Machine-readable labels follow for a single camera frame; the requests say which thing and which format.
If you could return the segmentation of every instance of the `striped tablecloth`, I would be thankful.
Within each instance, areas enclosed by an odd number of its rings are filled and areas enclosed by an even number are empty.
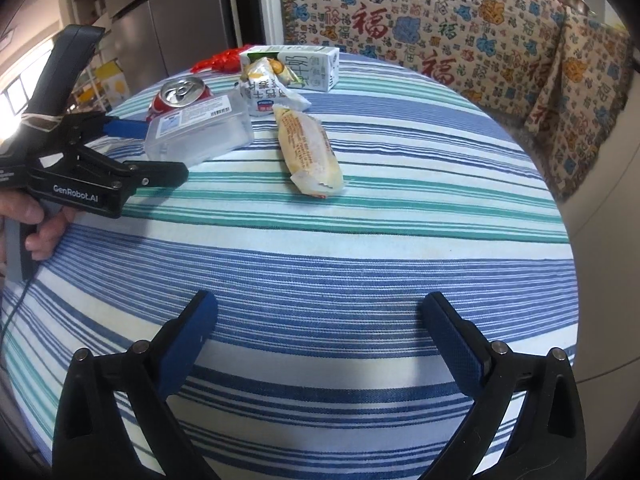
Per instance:
[[[214,92],[237,76],[210,76]],[[159,85],[114,113],[142,118]],[[119,220],[82,215],[41,268],[5,340],[16,397],[50,458],[68,362],[151,339],[200,288],[216,331],[169,404],[224,479],[416,478],[464,417],[416,306],[442,291],[489,340],[575,352],[572,252],[527,155],[478,108],[400,67],[340,57],[340,83],[306,92],[344,193],[289,181],[272,116],[255,142],[144,189]],[[105,139],[120,159],[139,141]],[[4,290],[2,319],[20,286]],[[482,466],[497,460],[516,396]],[[127,399],[143,463],[154,466]],[[350,478],[366,478],[356,475]]]

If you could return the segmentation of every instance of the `cable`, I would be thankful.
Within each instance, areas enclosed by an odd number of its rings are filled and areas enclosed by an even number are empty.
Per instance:
[[[2,343],[4,343],[4,336],[6,335],[6,331],[9,328],[9,324],[14,318],[15,313],[18,312],[18,309],[20,308],[22,302],[24,301],[24,298],[27,295],[27,291],[29,290],[29,286],[31,285],[31,283],[33,283],[33,276],[31,276],[25,283],[24,289],[22,290],[22,294],[20,295],[20,298],[15,304],[14,309],[9,313],[9,316],[6,318],[6,323],[2,327],[2,332],[0,332],[0,354],[2,354]]]

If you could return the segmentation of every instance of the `window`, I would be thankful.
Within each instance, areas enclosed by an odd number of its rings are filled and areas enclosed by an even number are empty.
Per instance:
[[[51,40],[20,60],[20,75],[0,93],[0,142],[15,133],[53,49]]]

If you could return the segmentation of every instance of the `red plastic bag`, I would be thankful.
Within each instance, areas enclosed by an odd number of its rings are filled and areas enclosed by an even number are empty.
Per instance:
[[[214,72],[240,72],[240,53],[253,45],[230,48],[219,54],[203,59],[191,67],[191,73],[195,74],[201,70],[213,70]]]

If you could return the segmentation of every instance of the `snack packet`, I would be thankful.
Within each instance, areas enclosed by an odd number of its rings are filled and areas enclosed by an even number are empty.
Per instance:
[[[309,101],[287,88],[289,83],[298,79],[295,73],[277,59],[263,57],[245,66],[238,87],[249,107],[249,115],[270,114],[276,104],[298,111],[309,108]]]
[[[300,192],[318,198],[340,192],[344,187],[342,171],[319,121],[280,105],[275,105],[273,112],[284,161]]]

